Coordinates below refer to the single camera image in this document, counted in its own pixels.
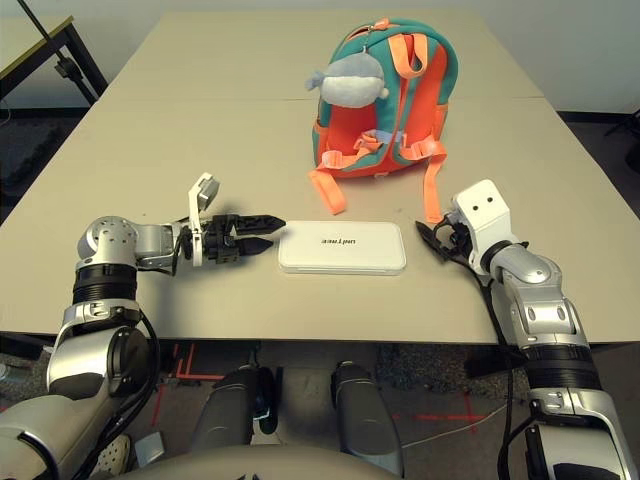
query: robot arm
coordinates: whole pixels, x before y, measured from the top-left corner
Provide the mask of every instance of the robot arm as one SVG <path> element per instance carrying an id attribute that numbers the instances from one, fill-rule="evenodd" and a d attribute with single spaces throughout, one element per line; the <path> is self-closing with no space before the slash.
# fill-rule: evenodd
<path id="1" fill-rule="evenodd" d="M 602 390 L 576 309 L 562 293 L 560 268 L 511 233 L 509 208 L 490 180 L 459 193 L 453 204 L 443 223 L 454 230 L 453 249 L 425 225 L 418 229 L 438 253 L 461 257 L 505 288 L 535 418 L 525 430 L 529 477 L 636 480 L 613 401 Z"/>
<path id="2" fill-rule="evenodd" d="M 0 415 L 0 478 L 85 478 L 102 448 L 144 406 L 159 373 L 159 345 L 136 302 L 137 272 L 175 275 L 182 251 L 195 266 L 256 255 L 272 242 L 256 236 L 284 225 L 262 215 L 200 212 L 218 184 L 204 174 L 189 191 L 189 218 L 139 225 L 121 217 L 95 220 L 78 242 L 72 305 L 64 312 L 47 370 L 49 395 Z M 151 336 L 151 348 L 138 326 Z"/>

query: orange backpack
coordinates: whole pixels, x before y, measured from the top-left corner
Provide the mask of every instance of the orange backpack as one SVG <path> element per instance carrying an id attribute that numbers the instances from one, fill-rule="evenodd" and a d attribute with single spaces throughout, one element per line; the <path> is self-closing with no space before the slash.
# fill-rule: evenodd
<path id="1" fill-rule="evenodd" d="M 388 92 L 361 108 L 320 99 L 312 132 L 316 169 L 309 173 L 311 181 L 335 215 L 346 208 L 335 178 L 386 175 L 426 160 L 425 213 L 428 222 L 437 223 L 442 214 L 435 177 L 447 155 L 439 138 L 458 74 L 455 52 L 431 27 L 403 19 L 358 27 L 338 46 L 331 62 L 362 52 L 380 63 Z M 348 69 L 341 71 L 344 76 L 336 81 L 344 80 L 350 88 L 363 81 L 360 74 L 349 77 Z"/>

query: table leg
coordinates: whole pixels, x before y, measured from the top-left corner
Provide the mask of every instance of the table leg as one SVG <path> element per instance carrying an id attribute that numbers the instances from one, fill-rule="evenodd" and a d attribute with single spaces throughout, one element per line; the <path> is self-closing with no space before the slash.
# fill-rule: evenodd
<path id="1" fill-rule="evenodd" d="M 96 65 L 96 62 L 93 60 L 93 57 L 89 53 L 89 50 L 87 50 L 87 47 L 80 38 L 80 35 L 78 35 L 78 31 L 73 24 L 66 26 L 64 32 L 68 39 L 66 47 L 69 53 L 73 56 L 82 73 L 87 77 L 93 90 L 98 96 L 101 96 L 109 86 L 107 80 L 102 75 L 102 72 L 98 68 L 98 65 Z"/>

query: plush keychain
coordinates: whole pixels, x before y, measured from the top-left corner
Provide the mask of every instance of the plush keychain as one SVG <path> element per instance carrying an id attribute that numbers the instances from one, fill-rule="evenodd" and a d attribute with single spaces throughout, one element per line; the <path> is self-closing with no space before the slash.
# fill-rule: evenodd
<path id="1" fill-rule="evenodd" d="M 382 65 L 366 52 L 333 62 L 324 72 L 314 73 L 305 86 L 307 90 L 319 87 L 325 102 L 347 108 L 361 108 L 389 95 Z"/>

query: black cable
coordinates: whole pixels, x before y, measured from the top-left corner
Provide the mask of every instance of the black cable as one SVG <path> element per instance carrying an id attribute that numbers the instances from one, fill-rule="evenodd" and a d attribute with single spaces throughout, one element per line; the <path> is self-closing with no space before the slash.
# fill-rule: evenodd
<path id="1" fill-rule="evenodd" d="M 434 237 L 436 232 L 445 225 L 451 225 L 450 222 L 448 222 L 448 220 L 446 219 L 446 217 L 445 217 L 445 220 L 438 223 L 434 227 L 433 229 Z M 478 284 L 478 288 L 480 289 L 480 293 L 482 294 L 482 299 L 484 300 L 485 306 L 487 308 L 487 312 L 489 313 L 489 318 L 491 319 L 491 324 L 493 325 L 493 329 L 498 339 L 498 348 L 504 359 L 505 367 L 507 369 L 507 408 L 506 408 L 506 414 L 505 414 L 504 431 L 502 433 L 502 445 L 500 447 L 500 451 L 501 452 L 504 451 L 505 453 L 502 455 L 498 455 L 497 470 L 498 470 L 499 480 L 509 480 L 510 477 L 509 477 L 509 465 L 508 465 L 509 455 L 508 454 L 509 454 L 509 444 L 511 443 L 509 438 L 512 434 L 511 424 L 512 424 L 512 417 L 513 417 L 513 396 L 514 396 L 513 364 L 511 362 L 511 352 L 509 349 L 509 344 L 507 342 L 506 337 L 504 336 L 504 333 L 502 331 L 502 327 L 500 326 L 500 321 L 498 320 L 498 316 L 495 312 L 495 309 L 493 308 L 493 295 L 491 292 L 493 279 L 489 280 L 489 282 L 486 285 L 483 284 L 478 274 L 473 270 L 473 268 L 469 266 L 469 264 L 466 261 L 456 258 L 455 255 L 452 255 L 450 250 L 445 249 L 442 246 L 439 246 L 438 250 L 445 256 L 445 258 L 452 261 L 453 263 L 460 265 L 461 267 L 464 267 L 468 272 L 471 273 L 476 283 Z"/>
<path id="2" fill-rule="evenodd" d="M 46 478 L 47 480 L 59 480 L 60 472 L 58 472 L 58 464 L 53 458 L 53 455 L 51 455 L 51 452 L 49 452 L 49 450 L 47 450 L 47 448 L 44 445 L 42 445 L 38 440 L 33 438 L 31 435 L 26 434 L 25 432 L 22 432 L 20 435 L 18 435 L 18 440 L 26 443 L 31 448 L 33 448 L 42 459 L 42 462 L 44 463 L 44 466 L 45 466 L 44 472 L 42 472 L 36 478 L 43 478 L 43 479 Z"/>
<path id="3" fill-rule="evenodd" d="M 506 469 L 503 472 L 498 471 L 499 478 L 510 478 L 509 477 L 509 445 L 511 442 L 520 435 L 525 428 L 527 428 L 531 423 L 535 420 L 533 415 L 526 418 L 520 425 L 518 425 L 513 432 L 509 434 L 507 440 L 500 447 L 500 452 L 498 453 L 498 465 L 503 465 Z"/>
<path id="4" fill-rule="evenodd" d="M 142 408 L 145 406 L 145 404 L 151 397 L 151 394 L 153 393 L 155 385 L 158 382 L 158 377 L 160 376 L 160 341 L 158 340 L 158 337 L 156 335 L 155 330 L 153 329 L 153 326 L 151 325 L 151 322 L 149 322 L 149 319 L 147 318 L 147 316 L 144 314 L 142 310 L 140 310 L 140 320 L 144 324 L 145 328 L 149 332 L 149 336 L 151 337 L 151 344 L 153 348 L 153 354 L 155 357 L 152 375 L 150 376 L 149 381 L 145 384 L 141 392 L 139 392 L 138 395 L 136 395 L 136 397 L 139 398 L 140 400 L 135 404 L 135 406 L 132 405 L 133 409 L 131 410 L 129 415 L 126 418 L 121 417 L 118 421 L 116 421 L 115 426 L 111 427 L 113 428 L 111 431 L 109 431 L 110 430 L 109 425 L 105 429 L 105 433 L 103 433 L 100 436 L 98 443 L 96 444 L 94 449 L 91 450 L 91 452 L 89 453 L 89 455 L 87 456 L 83 464 L 78 469 L 77 473 L 74 475 L 73 477 L 74 480 L 84 480 L 85 478 L 89 477 L 89 475 L 91 474 L 91 471 L 95 467 L 96 462 L 98 461 L 100 452 L 102 452 L 102 450 L 107 448 L 109 444 L 113 442 L 113 440 L 115 440 L 116 437 L 120 435 L 131 424 L 133 419 L 140 413 Z"/>
<path id="5" fill-rule="evenodd" d="M 178 271 L 178 259 L 180 258 L 180 249 L 182 248 L 182 240 L 187 232 L 190 232 L 189 227 L 184 226 L 180 229 L 178 238 L 176 238 L 176 245 L 173 247 L 173 256 L 171 257 L 171 276 L 175 277 Z"/>

